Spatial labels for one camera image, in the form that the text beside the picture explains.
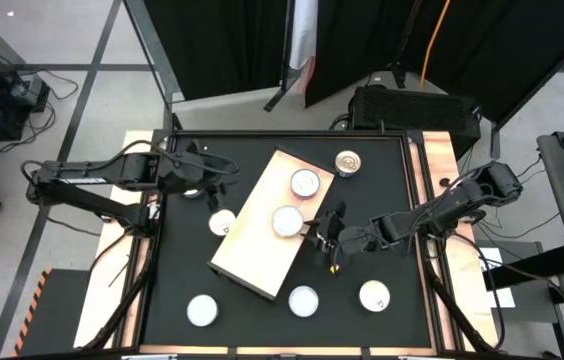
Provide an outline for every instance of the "orange cable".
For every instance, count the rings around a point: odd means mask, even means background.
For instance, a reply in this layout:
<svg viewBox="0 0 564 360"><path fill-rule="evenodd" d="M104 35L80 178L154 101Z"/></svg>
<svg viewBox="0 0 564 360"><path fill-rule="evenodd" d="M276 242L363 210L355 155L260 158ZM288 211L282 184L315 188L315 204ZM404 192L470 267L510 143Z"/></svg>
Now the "orange cable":
<svg viewBox="0 0 564 360"><path fill-rule="evenodd" d="M442 20L444 20L444 15L446 14L446 9L449 7L451 0L446 0L440 17L438 18L438 23L435 25L435 30L433 30L433 35L431 35L431 40L429 41L429 46L426 48L426 55L424 56L424 65L422 65L422 76L420 77L420 91L424 89L424 78L426 76L426 66L429 64L429 55L431 54L431 48L433 48L433 43L435 42L435 37L438 35L438 30L440 25L442 25Z"/></svg>

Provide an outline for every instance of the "table leg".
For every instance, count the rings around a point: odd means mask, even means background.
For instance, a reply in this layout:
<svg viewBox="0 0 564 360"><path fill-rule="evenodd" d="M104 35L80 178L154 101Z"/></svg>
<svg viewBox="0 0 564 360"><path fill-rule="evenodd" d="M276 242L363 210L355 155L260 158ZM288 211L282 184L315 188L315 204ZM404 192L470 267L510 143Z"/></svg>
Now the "table leg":
<svg viewBox="0 0 564 360"><path fill-rule="evenodd" d="M564 246L507 265L543 278L564 274ZM490 271L493 275L496 289L502 289L533 280L528 276L519 274L504 266L491 269ZM486 284L487 290L493 290L488 274L483 272L482 275L484 276L484 283Z"/></svg>

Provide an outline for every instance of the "black curtain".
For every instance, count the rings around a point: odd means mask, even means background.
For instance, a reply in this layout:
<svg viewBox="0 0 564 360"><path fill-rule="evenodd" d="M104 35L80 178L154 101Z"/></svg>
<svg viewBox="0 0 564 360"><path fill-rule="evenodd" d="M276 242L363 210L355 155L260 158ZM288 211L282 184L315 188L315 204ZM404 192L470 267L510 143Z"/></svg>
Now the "black curtain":
<svg viewBox="0 0 564 360"><path fill-rule="evenodd" d="M184 98L279 85L286 0L145 0Z"/></svg>
<svg viewBox="0 0 564 360"><path fill-rule="evenodd" d="M399 61L420 73L444 0L423 0L406 48L413 1L320 1L310 106ZM504 124L564 64L563 0L453 0L429 58L427 80L473 97Z"/></svg>
<svg viewBox="0 0 564 360"><path fill-rule="evenodd" d="M412 6L412 0L321 0L306 106L392 62Z"/></svg>

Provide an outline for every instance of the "gray floor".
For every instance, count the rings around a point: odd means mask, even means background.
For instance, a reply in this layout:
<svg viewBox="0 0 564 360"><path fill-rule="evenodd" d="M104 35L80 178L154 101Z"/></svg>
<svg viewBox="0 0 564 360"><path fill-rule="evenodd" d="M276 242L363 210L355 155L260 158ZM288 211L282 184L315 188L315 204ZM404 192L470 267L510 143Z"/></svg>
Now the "gray floor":
<svg viewBox="0 0 564 360"><path fill-rule="evenodd" d="M0 35L29 63L88 64L110 6L111 0L3 0L0 1ZM145 63L124 8L116 17L102 62ZM80 84L86 77L84 72L58 75ZM70 91L70 85L49 76L44 78L58 93ZM386 74L374 76L373 81L394 86L392 77ZM409 88L416 88L416 83L414 76L407 77ZM324 129L335 116L346 111L352 91L353 87L350 87L306 110L301 96L291 93L272 113L262 111L275 92L273 89L181 103L176 111L189 129ZM3 202L0 212L0 313L37 214L37 209L24 198L26 184L19 174L19 164L25 159L57 157L77 99L78 94L64 101L52 100L57 112L56 125L35 143L0 155L0 200ZM33 121L42 122L42 116L34 117ZM69 159L105 159L118 151L126 130L153 129L161 125L161 99L149 72L99 72ZM486 122L482 125L483 134L487 136L476 145L472 165L489 159L489 130ZM514 171L521 171L537 158L535 138L555 130L564 130L564 73L554 76L504 128L501 160ZM100 187L96 191L107 194L110 188ZM522 198L500 212L504 225L500 232L519 234L555 212L557 209L546 176L538 174L525 184ZM100 228L99 220L94 216L68 207L54 208L51 216L94 231ZM476 230L476 237L481 236ZM96 238L62 227L46 225L2 347L3 356L11 353L40 272L50 267L87 269L95 253L96 241ZM541 241L545 249L553 248L564 244L564 230L558 218L520 241ZM537 355L541 350L557 351L553 333L547 325L507 322L507 333L505 348L512 353Z"/></svg>

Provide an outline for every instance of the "wooden table frame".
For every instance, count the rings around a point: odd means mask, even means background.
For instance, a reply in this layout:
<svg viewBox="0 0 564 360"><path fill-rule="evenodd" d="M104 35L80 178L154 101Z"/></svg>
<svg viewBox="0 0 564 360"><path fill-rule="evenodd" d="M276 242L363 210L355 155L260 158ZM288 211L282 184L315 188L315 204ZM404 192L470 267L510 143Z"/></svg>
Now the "wooden table frame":
<svg viewBox="0 0 564 360"><path fill-rule="evenodd" d="M151 140L153 136L152 131L130 131L127 132L125 138L125 145L138 140L146 139ZM413 175L415 177L415 186L417 188L417 195L419 203L426 202L429 197L439 196L444 188L439 186L439 182L443 178L450 180L458 176L457 165L451 140L446 132L425 132L423 133L423 145L420 148L425 149L425 156L422 156L418 151L417 144L410 144L410 159L412 159ZM147 149L141 146L134 147L130 151L145 151ZM428 162L428 174L422 171L422 166L419 160L426 158ZM405 158L405 166L408 164L408 158ZM427 186L427 178L430 177L430 185ZM141 194L131 193L114 189L111 198L123 203L139 202ZM458 226L457 231L469 238L473 238L470 225L461 224ZM98 252L106 247L111 241L116 239L121 233L121 229L117 224L106 224L104 226ZM147 254L148 239L138 239L137 242L137 261L133 274L137 276L143 265L144 257ZM85 304L80 319L80 325L76 335L74 346L84 345L91 340L97 333L100 327L106 322L109 315L118 305L121 298L124 283L129 280L126 279L126 274L120 276L111 286L108 286L111 279L119 272L122 265L117 262L126 261L127 255L131 253L132 239L129 237L121 242L116 248L112 249L111 253L100 261L100 264L93 271L87 295L85 297ZM420 275L422 277L422 284L424 286L423 269L420 263L419 252L421 249L416 247L418 251L418 264L420 265ZM434 246L429 246L428 249L431 255L435 254ZM495 325L491 315L491 309L488 306L488 294L482 280L482 271L479 264L479 259L475 250L464 244L461 240L450 238L446 247L446 268L448 269L448 277L450 278L454 296L460 309L467 316L473 326L480 332L484 339L490 343L497 342L497 334ZM434 262L436 271L440 274L440 264ZM138 313L140 312L139 298L141 294L136 297L135 301L127 312L127 317L124 320L123 336L119 344L123 347L133 346L133 334L136 327ZM470 345L464 339L458 339L457 328L453 328L449 319L449 314L436 295L437 315L439 326L441 330L441 344L437 344L438 348L456 349L456 344L466 344L467 348ZM425 306L427 308L427 318L429 323L429 333L432 338L433 348L371 348L372 356L388 356L388 355L411 355L411 356L425 356L435 355L436 342L433 336L433 325L431 321L431 304L425 296ZM142 345L140 346L142 353L177 353L177 354L228 354L227 347L195 347L195 346L160 346L160 345ZM238 347L237 354L242 355L277 355L277 354L297 354L297 355L352 355L360 356L361 348L359 347Z"/></svg>

